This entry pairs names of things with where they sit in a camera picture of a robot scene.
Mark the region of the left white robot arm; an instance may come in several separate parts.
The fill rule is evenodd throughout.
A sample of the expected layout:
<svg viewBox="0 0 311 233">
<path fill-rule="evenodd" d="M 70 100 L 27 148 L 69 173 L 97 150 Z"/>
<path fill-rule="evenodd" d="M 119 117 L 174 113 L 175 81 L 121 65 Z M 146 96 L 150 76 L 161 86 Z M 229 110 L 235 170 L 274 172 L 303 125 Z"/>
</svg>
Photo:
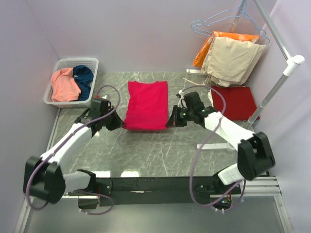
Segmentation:
<svg viewBox="0 0 311 233">
<path fill-rule="evenodd" d="M 95 98 L 90 108 L 76 118 L 70 130 L 52 148 L 25 164 L 23 192 L 46 203 L 57 203 L 65 193 L 80 190 L 92 195 L 98 190 L 95 173 L 79 169 L 64 174 L 70 158 L 103 127 L 109 131 L 124 126 L 116 107 L 103 98 Z"/>
</svg>

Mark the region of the pink red t shirt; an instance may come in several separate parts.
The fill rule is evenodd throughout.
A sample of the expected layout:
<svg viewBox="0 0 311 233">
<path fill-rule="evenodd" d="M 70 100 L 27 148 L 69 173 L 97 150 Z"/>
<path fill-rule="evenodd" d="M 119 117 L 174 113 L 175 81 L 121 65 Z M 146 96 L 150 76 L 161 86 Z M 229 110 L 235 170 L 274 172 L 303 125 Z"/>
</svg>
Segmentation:
<svg viewBox="0 0 311 233">
<path fill-rule="evenodd" d="M 130 131 L 165 130 L 168 121 L 168 83 L 128 82 L 130 95 L 124 128 Z"/>
</svg>

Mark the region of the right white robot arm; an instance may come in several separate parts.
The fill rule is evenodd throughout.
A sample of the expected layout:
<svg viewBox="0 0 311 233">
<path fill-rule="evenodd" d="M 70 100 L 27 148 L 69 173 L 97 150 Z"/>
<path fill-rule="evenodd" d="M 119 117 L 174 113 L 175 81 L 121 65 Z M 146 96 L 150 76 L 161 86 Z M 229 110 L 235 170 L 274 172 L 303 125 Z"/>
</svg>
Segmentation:
<svg viewBox="0 0 311 233">
<path fill-rule="evenodd" d="M 197 92 L 177 94 L 180 101 L 173 106 L 167 128 L 185 127 L 188 122 L 202 126 L 229 143 L 238 153 L 237 162 L 215 175 L 213 188 L 223 194 L 230 185 L 240 181 L 251 181 L 276 164 L 267 135 L 247 130 L 226 118 L 220 111 L 205 107 Z"/>
</svg>

